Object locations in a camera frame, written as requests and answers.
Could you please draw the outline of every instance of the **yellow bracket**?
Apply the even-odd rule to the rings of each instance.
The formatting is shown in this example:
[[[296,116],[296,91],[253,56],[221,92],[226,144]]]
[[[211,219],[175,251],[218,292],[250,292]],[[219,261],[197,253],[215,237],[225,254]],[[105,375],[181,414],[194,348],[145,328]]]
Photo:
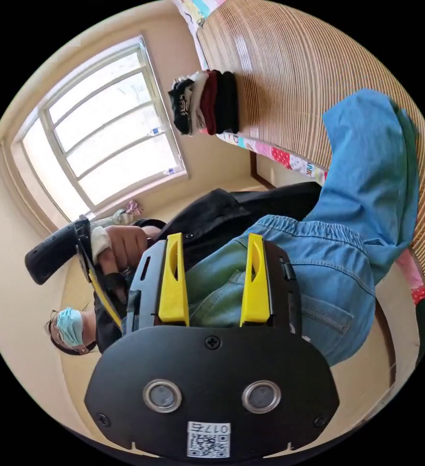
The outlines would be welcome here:
[[[93,285],[94,291],[96,291],[96,294],[98,295],[98,298],[100,299],[102,305],[109,313],[111,319],[114,321],[117,327],[120,330],[122,330],[122,319],[120,318],[115,308],[112,306],[112,303],[106,296],[106,293],[102,290],[101,286],[99,285],[98,279],[92,267],[89,268],[88,276],[90,277],[91,284]]]
[[[270,316],[264,242],[262,236],[250,233],[240,327],[245,323],[264,324]]]
[[[182,234],[170,234],[165,249],[163,285],[158,316],[161,322],[190,325],[188,316],[187,286],[183,265]]]

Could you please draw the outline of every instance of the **black jacket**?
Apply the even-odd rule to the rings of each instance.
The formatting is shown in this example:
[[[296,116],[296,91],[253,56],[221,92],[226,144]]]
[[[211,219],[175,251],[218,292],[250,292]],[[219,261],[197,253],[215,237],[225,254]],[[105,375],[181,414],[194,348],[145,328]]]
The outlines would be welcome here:
[[[216,189],[195,200],[169,223],[155,219],[142,219],[138,226],[154,225],[161,228],[157,240],[168,235],[183,233],[183,256],[185,271],[209,256],[230,240],[241,235],[248,227],[266,214],[282,215],[302,220],[310,213],[319,199],[321,187],[317,183],[300,183],[264,192],[228,193]],[[101,269],[96,272],[100,283],[104,283]],[[125,277],[130,287],[134,271]],[[106,288],[119,315],[125,317],[126,309],[115,295]],[[95,312],[99,351],[103,353],[122,335],[106,313],[95,294]]]

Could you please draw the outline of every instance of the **blue surgical mask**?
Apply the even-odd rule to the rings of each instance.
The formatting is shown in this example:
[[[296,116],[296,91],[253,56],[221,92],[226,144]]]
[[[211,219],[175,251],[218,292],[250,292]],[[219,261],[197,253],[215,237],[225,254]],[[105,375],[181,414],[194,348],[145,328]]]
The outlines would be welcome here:
[[[83,345],[83,321],[79,311],[65,308],[57,316],[56,327],[68,347]]]

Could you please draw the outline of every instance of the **hand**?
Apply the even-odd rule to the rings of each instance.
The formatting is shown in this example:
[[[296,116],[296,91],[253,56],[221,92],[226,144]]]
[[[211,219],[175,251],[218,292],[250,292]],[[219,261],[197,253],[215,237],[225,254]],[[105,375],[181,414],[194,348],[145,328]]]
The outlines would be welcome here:
[[[136,267],[147,248],[146,232],[140,227],[123,225],[111,225],[105,231],[112,248],[105,249],[98,256],[104,275]]]

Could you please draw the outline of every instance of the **qr code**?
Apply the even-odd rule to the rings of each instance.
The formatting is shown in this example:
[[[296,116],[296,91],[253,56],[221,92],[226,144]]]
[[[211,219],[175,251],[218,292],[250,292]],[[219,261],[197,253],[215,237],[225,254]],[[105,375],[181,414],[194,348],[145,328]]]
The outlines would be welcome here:
[[[187,456],[192,458],[229,458],[228,424],[191,423],[188,429]]]

